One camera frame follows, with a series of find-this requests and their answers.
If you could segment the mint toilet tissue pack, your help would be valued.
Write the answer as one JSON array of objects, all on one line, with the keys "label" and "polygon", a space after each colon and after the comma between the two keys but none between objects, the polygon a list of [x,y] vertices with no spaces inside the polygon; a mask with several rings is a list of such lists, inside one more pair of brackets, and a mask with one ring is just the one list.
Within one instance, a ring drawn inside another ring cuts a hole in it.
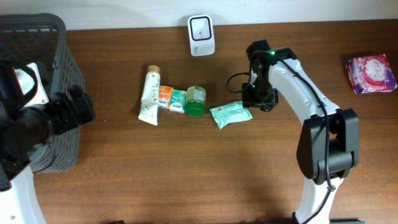
[{"label": "mint toilet tissue pack", "polygon": [[251,113],[243,106],[242,101],[235,101],[223,106],[211,108],[210,112],[219,129],[223,129],[226,125],[231,123],[239,123],[252,119]]}]

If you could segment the green lid jar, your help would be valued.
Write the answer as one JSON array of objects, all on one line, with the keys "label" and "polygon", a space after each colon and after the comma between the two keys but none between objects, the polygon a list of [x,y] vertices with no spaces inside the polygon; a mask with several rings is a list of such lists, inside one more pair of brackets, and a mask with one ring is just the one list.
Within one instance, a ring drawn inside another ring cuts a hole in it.
[{"label": "green lid jar", "polygon": [[206,90],[200,86],[191,86],[187,89],[185,113],[190,116],[205,114]]}]

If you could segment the white bamboo print tube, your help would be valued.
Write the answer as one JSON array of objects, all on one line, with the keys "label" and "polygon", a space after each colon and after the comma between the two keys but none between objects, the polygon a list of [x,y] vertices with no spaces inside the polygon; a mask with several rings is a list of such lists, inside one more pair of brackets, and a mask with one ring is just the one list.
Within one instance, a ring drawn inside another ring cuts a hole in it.
[{"label": "white bamboo print tube", "polygon": [[158,102],[160,90],[160,68],[156,65],[149,65],[147,68],[144,89],[141,97],[141,108],[138,118],[141,121],[158,125]]}]

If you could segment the teal tissue packet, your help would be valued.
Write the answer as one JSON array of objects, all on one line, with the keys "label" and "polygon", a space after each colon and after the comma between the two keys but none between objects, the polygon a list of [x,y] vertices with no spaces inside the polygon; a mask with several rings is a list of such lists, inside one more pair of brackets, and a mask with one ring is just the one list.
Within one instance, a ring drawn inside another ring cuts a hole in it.
[{"label": "teal tissue packet", "polygon": [[185,112],[187,92],[183,90],[173,90],[170,100],[169,110],[178,113]]}]

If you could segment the orange tissue packet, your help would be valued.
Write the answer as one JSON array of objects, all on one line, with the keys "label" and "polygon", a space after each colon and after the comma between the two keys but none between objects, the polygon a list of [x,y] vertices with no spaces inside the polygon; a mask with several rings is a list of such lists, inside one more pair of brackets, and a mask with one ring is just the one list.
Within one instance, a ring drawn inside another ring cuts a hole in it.
[{"label": "orange tissue packet", "polygon": [[174,88],[161,85],[159,87],[159,108],[169,108]]}]

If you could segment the red purple snack bag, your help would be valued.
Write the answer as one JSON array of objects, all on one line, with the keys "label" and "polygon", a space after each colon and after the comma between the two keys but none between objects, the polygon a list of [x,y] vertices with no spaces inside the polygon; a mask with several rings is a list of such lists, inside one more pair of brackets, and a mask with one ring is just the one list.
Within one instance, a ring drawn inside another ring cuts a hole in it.
[{"label": "red purple snack bag", "polygon": [[358,94],[389,93],[397,82],[385,54],[357,57],[346,64],[349,82]]}]

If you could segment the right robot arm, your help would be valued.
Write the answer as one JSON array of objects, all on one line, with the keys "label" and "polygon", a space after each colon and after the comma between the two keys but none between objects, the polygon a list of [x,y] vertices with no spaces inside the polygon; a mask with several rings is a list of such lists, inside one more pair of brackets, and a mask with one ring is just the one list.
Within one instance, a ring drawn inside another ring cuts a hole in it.
[{"label": "right robot arm", "polygon": [[282,95],[302,125],[296,157],[303,194],[289,222],[330,223],[336,191],[359,161],[358,115],[329,100],[290,48],[272,49],[258,40],[246,55],[250,77],[242,85],[243,106],[270,112]]}]

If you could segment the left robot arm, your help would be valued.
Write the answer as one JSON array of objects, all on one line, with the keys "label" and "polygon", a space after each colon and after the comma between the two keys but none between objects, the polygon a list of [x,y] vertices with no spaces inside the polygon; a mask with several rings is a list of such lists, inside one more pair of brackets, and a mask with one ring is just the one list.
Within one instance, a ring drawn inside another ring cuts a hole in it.
[{"label": "left robot arm", "polygon": [[1,223],[45,223],[30,151],[95,117],[80,86],[48,96],[36,64],[1,61]]}]

